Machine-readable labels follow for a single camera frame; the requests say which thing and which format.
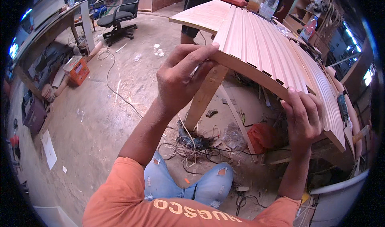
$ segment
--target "clear plastic bag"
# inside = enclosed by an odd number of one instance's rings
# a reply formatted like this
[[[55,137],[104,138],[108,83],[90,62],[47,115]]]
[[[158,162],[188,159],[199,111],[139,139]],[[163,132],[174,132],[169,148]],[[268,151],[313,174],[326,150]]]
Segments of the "clear plastic bag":
[[[243,137],[238,125],[234,122],[229,123],[224,129],[222,141],[231,150],[244,150],[246,148],[246,140]]]

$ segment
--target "red bag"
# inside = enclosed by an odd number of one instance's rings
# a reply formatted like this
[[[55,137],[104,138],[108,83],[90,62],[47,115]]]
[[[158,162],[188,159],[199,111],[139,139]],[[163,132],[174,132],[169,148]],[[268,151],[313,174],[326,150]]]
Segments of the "red bag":
[[[253,124],[247,131],[255,153],[261,154],[274,146],[275,129],[267,123]]]

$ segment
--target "left hand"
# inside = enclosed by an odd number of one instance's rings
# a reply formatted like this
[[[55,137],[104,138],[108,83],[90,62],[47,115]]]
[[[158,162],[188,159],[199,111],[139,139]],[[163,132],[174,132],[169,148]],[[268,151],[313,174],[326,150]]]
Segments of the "left hand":
[[[165,114],[173,117],[191,101],[206,75],[218,64],[208,60],[218,49],[218,43],[207,46],[181,44],[172,51],[156,73],[157,99]],[[198,69],[191,75],[196,66]]]

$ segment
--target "plastic water bottle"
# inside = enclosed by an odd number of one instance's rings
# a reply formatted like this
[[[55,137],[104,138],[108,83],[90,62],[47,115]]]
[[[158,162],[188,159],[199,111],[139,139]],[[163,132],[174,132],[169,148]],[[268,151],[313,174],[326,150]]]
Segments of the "plastic water bottle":
[[[271,19],[277,9],[279,0],[265,0],[263,6],[259,10],[259,14],[266,19]]]
[[[70,7],[73,7],[74,4],[75,4],[74,0],[68,0],[68,5],[69,5]]]

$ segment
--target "hand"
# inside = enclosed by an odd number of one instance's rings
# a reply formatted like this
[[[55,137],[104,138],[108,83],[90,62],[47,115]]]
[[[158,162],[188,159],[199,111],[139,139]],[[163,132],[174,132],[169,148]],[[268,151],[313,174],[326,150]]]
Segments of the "hand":
[[[293,154],[299,156],[310,150],[311,144],[325,128],[323,103],[313,94],[289,87],[289,100],[281,100],[288,120],[289,142]]]
[[[175,116],[193,98],[209,71],[218,63],[207,60],[219,49],[218,43],[207,46],[177,46],[156,73],[157,99],[167,114]],[[199,66],[194,75],[192,71]]]

